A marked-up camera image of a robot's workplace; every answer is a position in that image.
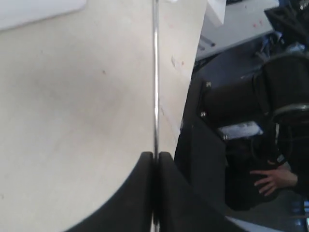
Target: table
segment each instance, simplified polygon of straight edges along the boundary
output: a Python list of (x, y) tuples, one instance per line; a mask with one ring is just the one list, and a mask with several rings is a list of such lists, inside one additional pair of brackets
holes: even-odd
[[(160, 149), (171, 153), (205, 9), (160, 6)], [(0, 34), (0, 231), (64, 231), (153, 149), (151, 13), (151, 1), (91, 0)]]
[(205, 17), (196, 60), (271, 33), (273, 28), (264, 10), (278, 5), (278, 0), (243, 0), (228, 5), (225, 22), (219, 27)]

